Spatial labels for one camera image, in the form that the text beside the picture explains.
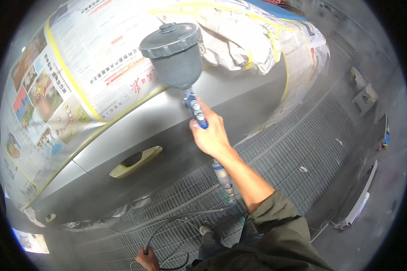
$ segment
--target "newspaper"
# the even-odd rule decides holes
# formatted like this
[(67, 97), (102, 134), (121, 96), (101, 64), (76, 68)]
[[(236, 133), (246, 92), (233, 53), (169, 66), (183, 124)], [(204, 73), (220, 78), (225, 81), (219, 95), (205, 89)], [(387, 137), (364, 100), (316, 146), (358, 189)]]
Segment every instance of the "newspaper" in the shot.
[(168, 22), (197, 24), (202, 57), (232, 75), (266, 74), (284, 56), (286, 88), (267, 124), (301, 103), (329, 56), (313, 24), (241, 0), (70, 1), (39, 28), (5, 85), (0, 181), (18, 209), (94, 133), (166, 89), (139, 44)]

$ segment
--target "metal floor grate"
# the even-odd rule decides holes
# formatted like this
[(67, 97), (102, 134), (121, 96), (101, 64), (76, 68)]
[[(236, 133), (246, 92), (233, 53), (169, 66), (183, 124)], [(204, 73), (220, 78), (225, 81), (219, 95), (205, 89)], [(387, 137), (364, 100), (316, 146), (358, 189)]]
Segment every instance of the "metal floor grate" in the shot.
[[(353, 121), (327, 90), (317, 90), (279, 124), (261, 131), (236, 146), (240, 156), (276, 189), (282, 190), (300, 214), (306, 214), (329, 188), (351, 152)], [(246, 207), (188, 218), (196, 226), (209, 225), (222, 236), (222, 243), (238, 242)], [(130, 270), (138, 249), (155, 227), (154, 221), (199, 209), (227, 204), (209, 165), (190, 172), (175, 185), (152, 197), (152, 203), (127, 212), (111, 227), (87, 232), (70, 232), (77, 260), (87, 270)], [(114, 231), (131, 231), (120, 234)], [(178, 251), (197, 258), (199, 233), (187, 223), (176, 221), (154, 237), (155, 253), (163, 262)], [(170, 259), (164, 267), (179, 266), (185, 255)], [(143, 270), (133, 264), (133, 270)]]

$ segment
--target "forearm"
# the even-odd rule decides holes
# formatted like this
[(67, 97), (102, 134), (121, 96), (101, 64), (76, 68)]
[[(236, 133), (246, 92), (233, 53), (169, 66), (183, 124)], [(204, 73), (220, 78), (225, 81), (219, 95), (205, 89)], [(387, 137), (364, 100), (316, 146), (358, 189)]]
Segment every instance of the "forearm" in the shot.
[(273, 187), (250, 168), (233, 148), (228, 149), (216, 159), (228, 171), (237, 185), (249, 213), (254, 212), (265, 199), (274, 193)]

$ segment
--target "person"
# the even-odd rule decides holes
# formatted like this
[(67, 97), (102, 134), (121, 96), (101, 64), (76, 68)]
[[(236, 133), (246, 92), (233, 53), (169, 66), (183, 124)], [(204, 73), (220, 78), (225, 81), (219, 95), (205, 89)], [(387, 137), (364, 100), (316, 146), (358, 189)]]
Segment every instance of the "person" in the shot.
[[(202, 226), (202, 246), (198, 259), (188, 270), (332, 270), (310, 243), (306, 219), (282, 191), (275, 191), (251, 169), (231, 147), (223, 125), (223, 118), (214, 113), (199, 98), (208, 121), (206, 130), (195, 120), (190, 129), (196, 145), (204, 153), (216, 158), (228, 171), (247, 206), (246, 219), (239, 243), (227, 248), (220, 237)], [(152, 248), (148, 255), (141, 248), (136, 261), (148, 271), (160, 269)]]

